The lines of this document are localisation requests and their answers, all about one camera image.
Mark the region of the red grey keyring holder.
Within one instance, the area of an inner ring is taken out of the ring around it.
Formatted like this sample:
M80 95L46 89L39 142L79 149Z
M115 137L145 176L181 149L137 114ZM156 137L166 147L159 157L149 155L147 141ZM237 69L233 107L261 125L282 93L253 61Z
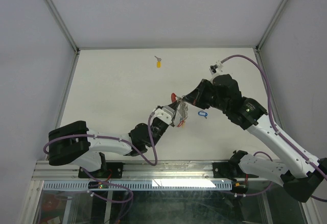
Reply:
M177 96L175 93L171 94L171 101L174 103L176 101L180 101L180 112L183 117L183 121L181 123L181 126L178 128L184 128L186 120L188 118L188 105L184 101L182 101L182 98Z

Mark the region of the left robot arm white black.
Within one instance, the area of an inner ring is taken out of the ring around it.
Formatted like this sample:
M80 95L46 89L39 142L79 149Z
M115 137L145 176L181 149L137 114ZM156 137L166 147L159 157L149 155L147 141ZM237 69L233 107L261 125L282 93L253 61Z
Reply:
M51 166L78 165L102 177L107 172L105 153L145 158L148 148L155 146L168 127L174 126L180 101L158 106L147 123L139 123L127 134L101 134L87 127L83 120L75 121L49 132L43 147Z

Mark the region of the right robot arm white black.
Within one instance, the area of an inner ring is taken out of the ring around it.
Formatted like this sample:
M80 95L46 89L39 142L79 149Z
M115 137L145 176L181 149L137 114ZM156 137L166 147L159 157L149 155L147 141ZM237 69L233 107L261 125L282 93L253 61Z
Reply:
M287 135L256 100L244 97L238 82L224 74L200 84L183 101L200 109L216 108L240 126L281 160L280 163L256 158L237 151L229 160L228 170L235 177L256 175L284 188L295 200L305 203L326 176L326 159L317 158Z

